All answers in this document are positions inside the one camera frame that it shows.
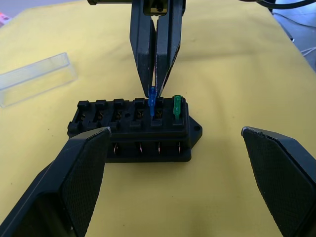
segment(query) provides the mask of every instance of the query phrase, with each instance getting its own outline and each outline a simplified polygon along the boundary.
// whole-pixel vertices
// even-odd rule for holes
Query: transparent plastic case
[[[6,107],[76,80],[67,53],[0,75],[0,106]]]

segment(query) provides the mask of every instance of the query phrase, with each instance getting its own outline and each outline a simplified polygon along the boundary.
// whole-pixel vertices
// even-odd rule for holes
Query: black fuse box
[[[144,98],[79,101],[68,136],[107,126],[112,145],[106,162],[189,161],[191,148],[202,136],[202,127],[189,116],[183,97],[178,117],[174,115],[174,97],[158,98],[153,117]]]

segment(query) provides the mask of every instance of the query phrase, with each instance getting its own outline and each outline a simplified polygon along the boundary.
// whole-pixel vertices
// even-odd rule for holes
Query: green fuse
[[[178,121],[181,114],[181,95],[175,95],[173,101],[173,114],[176,118],[176,121]]]

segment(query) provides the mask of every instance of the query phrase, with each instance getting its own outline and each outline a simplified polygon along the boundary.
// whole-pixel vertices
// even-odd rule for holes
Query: blade fuse
[[[176,121],[180,119],[181,114],[181,95],[175,95],[173,98],[173,114],[176,118]]]
[[[152,86],[149,91],[149,96],[148,96],[148,105],[150,107],[150,116],[154,117],[155,116],[155,104],[156,104],[156,88]]]

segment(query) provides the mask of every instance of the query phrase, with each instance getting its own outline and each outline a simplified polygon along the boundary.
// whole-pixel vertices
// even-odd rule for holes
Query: yellow tablecloth
[[[79,100],[143,91],[131,5],[28,9],[0,29],[0,73],[67,52],[79,80],[0,109],[0,222],[66,143]],[[163,92],[183,95],[203,136],[188,163],[106,164],[88,237],[280,237],[252,173],[243,126],[296,138],[316,156],[316,76],[268,10],[189,0]]]

